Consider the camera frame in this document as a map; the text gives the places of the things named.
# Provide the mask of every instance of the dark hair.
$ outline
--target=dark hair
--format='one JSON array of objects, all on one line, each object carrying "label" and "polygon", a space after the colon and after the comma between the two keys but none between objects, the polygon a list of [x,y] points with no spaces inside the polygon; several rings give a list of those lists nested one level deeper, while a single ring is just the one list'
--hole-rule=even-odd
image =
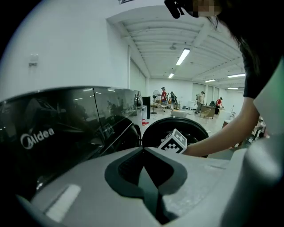
[{"label": "dark hair", "polygon": [[215,20],[208,19],[216,25],[216,28],[219,21],[229,29],[241,52],[247,52],[252,57],[256,74],[260,73],[261,66],[271,67],[274,70],[278,62],[276,63],[270,56],[275,55],[275,50],[279,51],[281,56],[283,36],[279,32],[281,12],[273,10],[275,8],[283,10],[281,3],[257,0],[219,0],[218,2],[221,13],[215,16]]}]

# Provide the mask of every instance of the person in red shirt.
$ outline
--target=person in red shirt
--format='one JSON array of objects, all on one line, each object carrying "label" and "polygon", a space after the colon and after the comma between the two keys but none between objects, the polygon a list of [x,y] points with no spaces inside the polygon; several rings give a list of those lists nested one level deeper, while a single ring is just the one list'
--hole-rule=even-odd
[{"label": "person in red shirt", "polygon": [[220,106],[222,106],[223,107],[223,105],[222,105],[222,97],[220,97],[218,100],[217,100],[217,102],[216,102],[216,107],[215,107],[215,114],[218,114],[219,113],[219,108],[220,108]]},{"label": "person in red shirt", "polygon": [[166,96],[167,96],[165,87],[162,87],[162,91],[163,91],[162,94],[161,94],[162,104],[165,105],[166,104]]}]

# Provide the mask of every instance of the floor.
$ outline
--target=floor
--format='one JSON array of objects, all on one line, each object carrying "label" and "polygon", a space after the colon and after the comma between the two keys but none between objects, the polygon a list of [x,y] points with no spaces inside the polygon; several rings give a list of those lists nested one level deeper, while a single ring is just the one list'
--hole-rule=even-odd
[{"label": "floor", "polygon": [[[195,114],[194,110],[182,110],[185,111],[189,114],[187,114],[187,118],[191,119],[193,121],[198,122],[201,126],[205,128],[209,136],[214,135],[216,132],[220,131],[222,129],[224,119],[219,118],[218,115],[215,115],[214,118],[208,118],[208,119],[203,119],[199,117],[199,114]],[[143,136],[145,130],[153,124],[155,121],[158,121],[160,119],[166,118],[166,117],[171,117],[171,110],[166,109],[165,112],[162,109],[155,109],[155,112],[157,114],[151,114],[150,119],[146,119],[146,122],[149,122],[148,125],[142,126],[142,131],[141,134]]]}]

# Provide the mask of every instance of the fluorescent light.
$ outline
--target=fluorescent light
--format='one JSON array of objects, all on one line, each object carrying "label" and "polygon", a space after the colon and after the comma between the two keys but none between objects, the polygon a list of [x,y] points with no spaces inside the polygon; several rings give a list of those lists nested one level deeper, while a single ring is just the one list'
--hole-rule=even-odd
[{"label": "fluorescent light", "polygon": [[181,54],[181,57],[179,58],[179,60],[177,61],[177,66],[180,66],[181,63],[183,62],[183,60],[187,57],[187,55],[189,54],[190,49],[184,49],[183,53]]},{"label": "fluorescent light", "polygon": [[212,81],[215,81],[214,79],[213,80],[206,80],[204,81],[205,83],[208,83],[208,82],[212,82]]},{"label": "fluorescent light", "polygon": [[245,73],[237,74],[237,75],[231,75],[231,76],[228,76],[228,77],[233,78],[233,77],[239,77],[239,76],[245,76]]}]

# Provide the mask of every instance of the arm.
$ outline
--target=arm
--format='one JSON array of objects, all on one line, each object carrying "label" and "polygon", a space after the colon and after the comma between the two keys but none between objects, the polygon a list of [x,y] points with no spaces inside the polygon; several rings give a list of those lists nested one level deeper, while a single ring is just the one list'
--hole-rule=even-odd
[{"label": "arm", "polygon": [[250,135],[257,125],[258,118],[259,113],[253,99],[245,97],[241,112],[233,121],[213,136],[189,145],[183,154],[201,157],[228,149]]}]

